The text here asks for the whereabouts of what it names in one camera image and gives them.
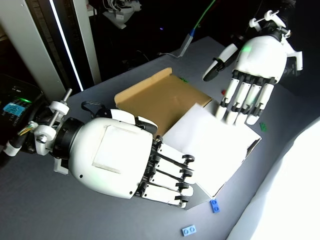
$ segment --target blue display screen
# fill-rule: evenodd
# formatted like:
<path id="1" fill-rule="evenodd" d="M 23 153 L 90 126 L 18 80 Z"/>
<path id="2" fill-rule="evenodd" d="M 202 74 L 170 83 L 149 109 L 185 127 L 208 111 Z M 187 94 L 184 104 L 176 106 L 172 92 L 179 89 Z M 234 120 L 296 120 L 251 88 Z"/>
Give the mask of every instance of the blue display screen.
<path id="1" fill-rule="evenodd" d="M 13 114 L 13 115 L 16 115 L 16 116 L 20 116 L 25 109 L 26 109 L 25 107 L 20 106 L 20 105 L 17 105 L 17 104 L 12 103 L 12 102 L 8 103 L 8 104 L 3 108 L 3 110 L 4 110 L 5 112 L 8 112 L 8 113 Z"/>

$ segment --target light strip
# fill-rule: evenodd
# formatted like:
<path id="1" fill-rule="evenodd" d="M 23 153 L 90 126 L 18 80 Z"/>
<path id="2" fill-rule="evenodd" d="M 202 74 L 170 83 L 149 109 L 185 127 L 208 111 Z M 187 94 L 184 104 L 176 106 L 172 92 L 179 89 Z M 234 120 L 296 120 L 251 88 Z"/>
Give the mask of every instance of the light strip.
<path id="1" fill-rule="evenodd" d="M 60 34 L 61 34 L 64 46 L 65 46 L 65 50 L 68 53 L 68 57 L 70 59 L 70 62 L 71 62 L 71 65 L 72 65 L 76 80 L 78 81 L 78 84 L 79 84 L 81 92 L 83 92 L 84 88 L 82 87 L 82 84 L 81 84 L 81 81 L 80 81 L 80 78 L 79 78 L 79 75 L 78 75 L 74 60 L 72 59 L 72 56 L 71 56 L 71 53 L 70 53 L 70 50 L 69 50 L 69 47 L 68 47 L 68 44 L 67 44 L 67 41 L 66 41 L 66 37 L 65 37 L 64 31 L 62 30 L 62 27 L 61 27 L 61 23 L 60 23 L 58 14 L 57 14 L 57 10 L 56 10 L 54 1 L 53 0 L 49 0 L 49 2 L 50 2 L 50 5 L 51 5 L 51 8 L 52 8 L 52 11 L 53 11 L 53 15 L 54 15 L 55 21 L 56 21 L 56 23 L 58 25 L 58 28 L 59 28 L 59 31 L 60 31 Z"/>

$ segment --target brown cardboard flap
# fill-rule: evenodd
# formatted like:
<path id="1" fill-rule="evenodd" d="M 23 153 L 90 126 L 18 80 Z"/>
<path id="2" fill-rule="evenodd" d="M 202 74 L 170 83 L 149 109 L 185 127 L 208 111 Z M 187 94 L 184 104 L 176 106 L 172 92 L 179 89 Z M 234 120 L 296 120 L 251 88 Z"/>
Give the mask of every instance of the brown cardboard flap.
<path id="1" fill-rule="evenodd" d="M 114 97 L 116 106 L 158 125 L 165 134 L 195 103 L 205 106 L 211 97 L 172 74 L 168 67 Z"/>

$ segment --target table surface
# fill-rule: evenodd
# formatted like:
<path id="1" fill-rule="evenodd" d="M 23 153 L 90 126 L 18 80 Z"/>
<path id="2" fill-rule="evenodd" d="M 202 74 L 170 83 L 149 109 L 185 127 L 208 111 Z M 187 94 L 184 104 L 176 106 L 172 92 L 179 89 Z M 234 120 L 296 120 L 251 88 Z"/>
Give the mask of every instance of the table surface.
<path id="1" fill-rule="evenodd" d="M 173 73 L 220 101 L 231 79 L 232 66 L 210 82 L 202 74 L 223 46 L 210 37 L 190 45 L 182 58 L 168 55 L 102 82 L 68 100 L 72 116 L 88 121 L 82 101 L 97 101 L 114 108 L 114 96 L 122 90 L 172 67 Z M 19 153 L 0 174 L 0 239 L 2 240 L 163 240 L 182 239 L 181 229 L 195 225 L 188 239 L 226 239 L 255 194 L 270 167 L 288 142 L 296 98 L 277 85 L 259 122 L 251 128 L 262 141 L 225 184 L 217 199 L 220 212 L 208 202 L 190 210 L 134 197 L 121 199 L 94 192 L 71 175 L 53 172 L 51 156 Z"/>

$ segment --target blue lego brick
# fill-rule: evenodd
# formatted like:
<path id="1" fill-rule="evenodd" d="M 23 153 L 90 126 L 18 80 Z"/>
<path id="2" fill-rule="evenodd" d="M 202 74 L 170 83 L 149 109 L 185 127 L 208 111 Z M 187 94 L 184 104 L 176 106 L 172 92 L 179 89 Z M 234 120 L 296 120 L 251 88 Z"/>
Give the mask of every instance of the blue lego brick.
<path id="1" fill-rule="evenodd" d="M 216 199 L 212 199 L 210 201 L 210 204 L 211 204 L 212 211 L 213 211 L 214 214 L 220 212 L 220 207 L 219 207 L 218 202 L 217 202 Z"/>
<path id="2" fill-rule="evenodd" d="M 183 236 L 186 237 L 188 235 L 194 234 L 197 232 L 195 225 L 191 225 L 188 227 L 185 227 L 182 230 Z"/>

